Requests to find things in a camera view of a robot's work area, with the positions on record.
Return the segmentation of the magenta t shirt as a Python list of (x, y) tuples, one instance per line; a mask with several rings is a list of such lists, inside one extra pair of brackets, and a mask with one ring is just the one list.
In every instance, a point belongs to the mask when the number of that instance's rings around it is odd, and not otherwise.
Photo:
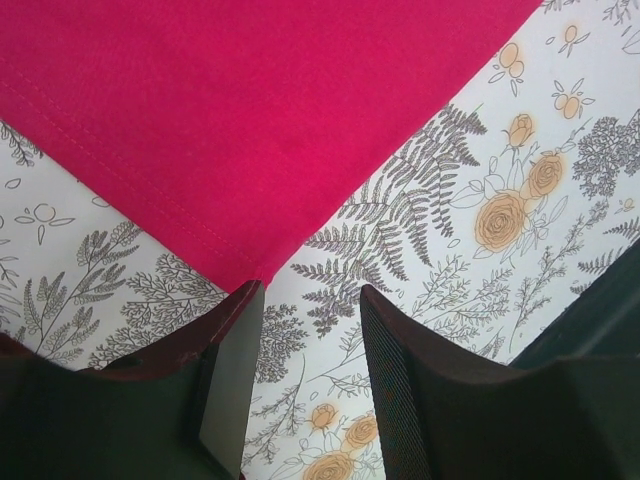
[(534, 1), (5, 1), (1, 117), (217, 286), (269, 282)]

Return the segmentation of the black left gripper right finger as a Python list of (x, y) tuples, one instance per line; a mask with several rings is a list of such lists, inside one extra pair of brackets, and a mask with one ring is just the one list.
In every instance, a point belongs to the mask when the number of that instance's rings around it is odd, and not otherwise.
[(390, 479), (635, 479), (639, 362), (561, 358), (523, 370), (470, 352), (360, 294)]

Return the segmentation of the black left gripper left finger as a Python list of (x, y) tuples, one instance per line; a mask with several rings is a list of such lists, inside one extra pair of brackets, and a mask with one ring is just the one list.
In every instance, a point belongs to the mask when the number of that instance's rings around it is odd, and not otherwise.
[(100, 370), (69, 370), (3, 336), (2, 477), (240, 478), (264, 297), (247, 282)]

